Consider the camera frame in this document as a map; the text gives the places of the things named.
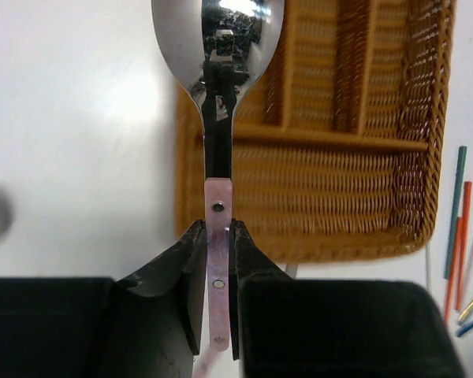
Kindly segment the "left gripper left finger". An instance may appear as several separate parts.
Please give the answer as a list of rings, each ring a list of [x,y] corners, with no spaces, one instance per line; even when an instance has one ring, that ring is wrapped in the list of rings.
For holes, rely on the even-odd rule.
[[[200,352],[206,229],[198,220],[169,249],[118,281],[114,377],[190,377]]]

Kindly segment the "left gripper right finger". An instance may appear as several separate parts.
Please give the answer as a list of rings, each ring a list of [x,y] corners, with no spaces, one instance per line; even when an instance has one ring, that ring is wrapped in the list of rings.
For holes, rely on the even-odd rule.
[[[252,276],[272,280],[291,280],[254,243],[242,220],[232,219],[229,232],[229,319],[233,360],[239,357],[238,290]]]

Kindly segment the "pink handled silver spoon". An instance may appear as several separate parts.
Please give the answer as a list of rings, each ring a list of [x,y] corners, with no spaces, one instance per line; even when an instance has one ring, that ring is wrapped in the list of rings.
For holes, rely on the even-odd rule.
[[[266,71],[281,35],[283,1],[153,1],[165,62],[203,126],[210,347],[230,341],[229,233],[233,117]]]

